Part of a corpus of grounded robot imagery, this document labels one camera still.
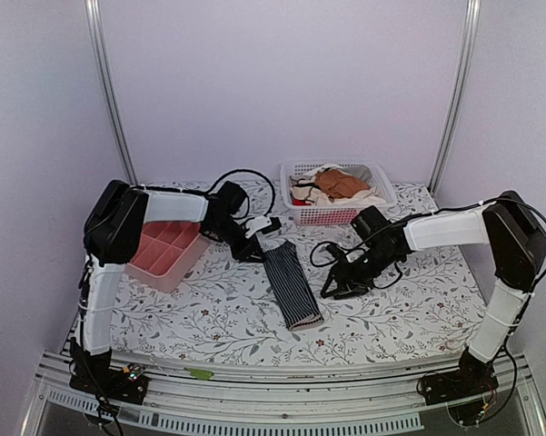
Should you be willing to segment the navy striped underwear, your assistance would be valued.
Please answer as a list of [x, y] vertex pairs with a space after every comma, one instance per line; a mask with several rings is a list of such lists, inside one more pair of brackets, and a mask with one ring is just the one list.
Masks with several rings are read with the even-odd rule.
[[290, 332], [323, 323], [324, 318], [299, 262], [296, 246], [285, 241], [264, 253], [264, 270]]

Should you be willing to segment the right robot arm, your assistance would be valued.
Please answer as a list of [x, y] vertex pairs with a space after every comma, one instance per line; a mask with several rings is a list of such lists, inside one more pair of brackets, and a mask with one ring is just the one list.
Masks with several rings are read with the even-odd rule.
[[546, 275], [546, 217], [515, 191], [463, 207], [415, 213], [398, 221], [375, 206], [351, 222], [360, 237], [359, 256], [337, 243], [324, 247], [332, 256], [323, 284], [323, 298], [348, 299], [375, 288], [376, 279], [412, 253], [446, 246], [487, 246], [494, 264], [491, 300], [473, 339], [462, 354], [461, 369], [452, 376], [458, 395], [470, 396], [487, 379], [490, 364], [518, 328], [535, 288]]

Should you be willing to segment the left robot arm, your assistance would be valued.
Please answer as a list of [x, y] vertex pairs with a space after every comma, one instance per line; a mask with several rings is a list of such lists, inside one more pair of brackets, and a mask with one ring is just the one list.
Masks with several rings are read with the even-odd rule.
[[214, 193], [175, 188], [143, 188], [112, 180], [84, 224], [83, 275], [78, 284], [80, 324], [75, 339], [92, 356], [111, 351], [114, 299], [125, 266], [139, 249], [147, 223], [198, 223], [201, 234], [226, 243], [240, 263], [262, 263], [257, 236], [233, 218], [245, 201], [237, 183]]

